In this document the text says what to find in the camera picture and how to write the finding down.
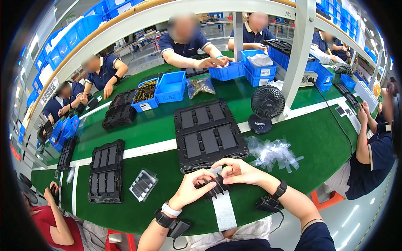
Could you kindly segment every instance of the white bag in bin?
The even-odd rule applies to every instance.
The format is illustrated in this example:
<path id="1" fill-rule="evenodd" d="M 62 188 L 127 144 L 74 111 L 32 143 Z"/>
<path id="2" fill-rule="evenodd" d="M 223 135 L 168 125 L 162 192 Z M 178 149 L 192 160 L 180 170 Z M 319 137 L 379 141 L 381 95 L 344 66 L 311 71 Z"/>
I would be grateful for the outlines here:
<path id="1" fill-rule="evenodd" d="M 256 54 L 252 57 L 247 57 L 247 59 L 255 66 L 255 67 L 262 67 L 262 66 L 270 66 L 273 65 L 274 62 L 268 55 L 266 54 Z"/>

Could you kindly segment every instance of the green workbench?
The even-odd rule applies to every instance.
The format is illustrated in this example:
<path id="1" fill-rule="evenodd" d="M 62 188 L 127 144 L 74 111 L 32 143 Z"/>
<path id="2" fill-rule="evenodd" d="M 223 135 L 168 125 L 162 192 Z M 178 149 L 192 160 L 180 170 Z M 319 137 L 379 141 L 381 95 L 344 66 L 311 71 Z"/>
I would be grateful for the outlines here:
<path id="1" fill-rule="evenodd" d="M 225 51 L 223 54 L 233 56 L 231 51 Z M 135 88 L 142 78 L 168 70 L 179 69 L 164 64 L 123 80 L 119 86 L 114 88 L 112 96 L 106 100 L 101 100 L 99 106 L 111 101 L 117 93 Z M 216 98 L 226 100 L 237 123 L 246 122 L 252 114 L 250 98 L 257 87 L 252 87 L 245 77 L 226 82 L 212 81 L 216 95 L 199 93 L 190 100 L 187 90 L 185 90 L 183 101 L 160 104 L 157 108 L 138 113 L 133 124 L 111 131 L 104 131 L 101 127 L 107 107 L 89 115 L 84 123 L 72 160 L 90 158 L 95 147 L 117 139 L 124 140 L 125 150 L 175 139 L 173 111 L 199 102 L 215 100 Z M 338 83 L 339 75 L 335 74 L 332 81 Z M 323 92 L 323 95 L 327 100 L 342 96 L 333 86 L 329 91 Z M 323 101 L 316 87 L 303 87 L 298 90 L 291 109 L 295 110 Z M 330 108 L 352 141 L 354 151 L 357 143 L 357 133 L 347 116 L 341 118 L 336 112 L 335 107 L 337 106 L 336 104 Z M 249 131 L 243 133 L 243 135 L 251 136 L 255 134 Z M 291 143 L 289 149 L 297 157 L 304 156 L 304 159 L 299 161 L 300 167 L 297 171 L 292 168 L 293 172 L 288 173 L 286 169 L 279 170 L 277 164 L 275 164 L 270 174 L 286 180 L 290 186 L 305 194 L 316 189 L 335 173 L 352 152 L 348 139 L 339 128 L 328 108 L 274 124 L 268 134 L 259 137 L 263 141 L 266 139 L 273 141 L 285 137 Z M 57 154 L 46 155 L 45 153 L 43 157 L 43 162 L 47 165 L 54 165 L 58 162 Z M 244 160 L 250 162 L 254 160 L 254 157 L 249 156 Z M 143 168 L 156 173 L 159 182 L 145 202 L 138 202 L 129 191 L 129 187 Z M 43 191 L 54 180 L 54 172 L 54 169 L 33 171 L 31 181 L 39 191 Z M 153 219 L 155 210 L 160 208 L 165 200 L 174 195 L 183 179 L 183 174 L 179 170 L 176 150 L 124 159 L 124 202 L 122 204 L 90 203 L 88 201 L 88 177 L 89 165 L 80 166 L 75 194 L 77 217 L 109 229 L 142 234 Z M 73 182 L 67 184 L 66 179 L 67 172 L 64 174 L 62 181 L 61 206 L 68 212 L 72 212 Z M 269 215 L 267 212 L 258 211 L 254 208 L 257 198 L 267 194 L 262 188 L 246 184 L 233 184 L 231 189 L 230 198 L 238 226 Z M 185 206 L 180 217 L 192 222 L 193 226 L 186 233 L 187 235 L 218 231 L 213 204 L 203 199 Z"/>

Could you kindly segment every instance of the navy polo shirt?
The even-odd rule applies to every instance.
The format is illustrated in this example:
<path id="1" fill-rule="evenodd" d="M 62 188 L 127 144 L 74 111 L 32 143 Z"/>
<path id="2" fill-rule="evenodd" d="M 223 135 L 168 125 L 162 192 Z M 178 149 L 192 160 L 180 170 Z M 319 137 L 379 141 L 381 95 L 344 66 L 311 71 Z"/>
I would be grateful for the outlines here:
<path id="1" fill-rule="evenodd" d="M 392 132 L 389 125 L 379 123 L 377 133 L 368 141 L 370 164 L 362 164 L 353 153 L 350 164 L 351 173 L 348 180 L 348 200 L 360 198 L 378 187 L 391 171 L 395 162 Z"/>
<path id="2" fill-rule="evenodd" d="M 60 119 L 59 110 L 61 108 L 63 107 L 57 99 L 50 98 L 45 107 L 43 108 L 43 114 L 45 115 L 46 118 L 48 118 L 49 114 L 51 114 L 54 119 L 54 123 L 56 123 Z"/>
<path id="3" fill-rule="evenodd" d="M 311 44 L 318 46 L 322 52 L 326 52 L 326 50 L 329 49 L 327 42 L 322 38 L 321 31 L 313 33 L 313 41 Z"/>
<path id="4" fill-rule="evenodd" d="M 86 75 L 85 81 L 90 84 L 95 84 L 98 91 L 105 88 L 107 82 L 116 74 L 117 70 L 115 68 L 116 60 L 121 60 L 120 58 L 109 55 L 106 57 L 100 57 L 100 71 L 99 74 L 96 72 L 88 73 Z"/>
<path id="5" fill-rule="evenodd" d="M 71 86 L 71 95 L 69 99 L 68 98 L 63 99 L 64 106 L 68 105 L 70 102 L 74 102 L 74 100 L 77 98 L 78 95 L 84 93 L 85 87 L 80 82 L 72 82 L 70 83 L 70 86 Z"/>
<path id="6" fill-rule="evenodd" d="M 234 30 L 230 34 L 229 38 L 234 39 Z M 260 43 L 261 40 L 270 40 L 276 39 L 276 37 L 272 34 L 272 32 L 265 28 L 263 31 L 257 32 L 255 34 L 248 25 L 248 21 L 243 24 L 243 43 Z"/>
<path id="7" fill-rule="evenodd" d="M 336 46 L 343 46 L 342 41 L 339 40 L 339 39 L 335 40 L 334 45 L 336 45 Z M 348 52 L 350 52 L 351 57 L 352 57 L 354 50 L 349 47 Z M 340 59 L 342 59 L 342 60 L 345 61 L 345 62 L 347 62 L 347 60 L 348 60 L 348 56 L 346 55 L 346 52 L 343 51 L 343 50 L 339 50 L 339 51 L 332 50 L 332 54 L 333 54 L 333 55 L 336 55 L 336 56 L 338 56 L 338 57 L 340 57 Z"/>
<path id="8" fill-rule="evenodd" d="M 327 225 L 322 220 L 311 221 L 304 227 L 299 243 L 296 245 L 295 251 L 304 250 L 320 250 L 335 251 L 334 241 L 329 233 Z M 207 251 L 283 251 L 281 248 L 271 247 L 266 239 L 251 239 L 244 241 L 229 241 L 214 247 L 210 247 Z"/>
<path id="9" fill-rule="evenodd" d="M 201 32 L 194 41 L 185 45 L 174 42 L 168 33 L 163 34 L 159 39 L 162 57 L 163 53 L 169 50 L 183 57 L 192 57 L 198 54 L 198 49 L 203 50 L 210 43 Z"/>

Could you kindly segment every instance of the orange stool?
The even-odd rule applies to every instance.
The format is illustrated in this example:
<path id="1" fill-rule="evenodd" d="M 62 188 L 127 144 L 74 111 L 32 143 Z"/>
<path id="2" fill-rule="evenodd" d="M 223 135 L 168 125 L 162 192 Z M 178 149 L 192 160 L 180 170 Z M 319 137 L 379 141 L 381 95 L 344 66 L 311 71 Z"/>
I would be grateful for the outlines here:
<path id="1" fill-rule="evenodd" d="M 109 243 L 109 234 L 126 234 L 127 239 L 128 239 L 128 246 L 130 248 L 129 250 L 130 251 L 137 251 L 137 249 L 135 248 L 135 242 L 134 242 L 134 235 L 133 234 L 122 233 L 122 232 L 111 230 L 111 229 L 107 230 L 106 249 L 105 249 L 105 251 L 119 251 L 119 249 L 116 247 L 116 245 L 114 243 Z"/>
<path id="2" fill-rule="evenodd" d="M 338 203 L 338 202 L 340 202 L 340 201 L 342 201 L 344 199 L 342 195 L 340 195 L 337 192 L 335 192 L 334 197 L 330 198 L 327 201 L 324 201 L 323 203 L 320 203 L 318 201 L 317 192 L 315 190 L 312 191 L 310 195 L 311 195 L 313 203 L 317 207 L 318 211 L 320 211 L 320 210 L 322 210 L 324 208 L 330 207 L 330 206 L 332 206 L 332 205 L 334 205 L 334 204 L 336 204 L 336 203 Z"/>

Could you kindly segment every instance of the red shirt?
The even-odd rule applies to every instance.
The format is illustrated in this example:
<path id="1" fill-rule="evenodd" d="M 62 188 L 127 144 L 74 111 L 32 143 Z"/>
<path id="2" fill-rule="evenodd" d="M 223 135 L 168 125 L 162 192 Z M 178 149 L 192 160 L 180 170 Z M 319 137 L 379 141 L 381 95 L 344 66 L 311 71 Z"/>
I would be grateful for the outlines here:
<path id="1" fill-rule="evenodd" d="M 71 217 L 63 216 L 64 220 L 67 223 L 68 229 L 70 230 L 71 235 L 74 239 L 74 244 L 71 246 L 63 246 L 54 243 L 51 235 L 50 235 L 50 226 L 56 227 L 56 220 L 53 216 L 53 211 L 50 206 L 33 206 L 32 211 L 38 211 L 36 214 L 32 215 L 32 219 L 36 224 L 36 227 L 42 233 L 42 236 L 45 238 L 47 243 L 52 247 L 61 248 L 65 251 L 84 251 L 84 247 L 82 246 L 80 230 L 78 229 L 77 223 Z"/>

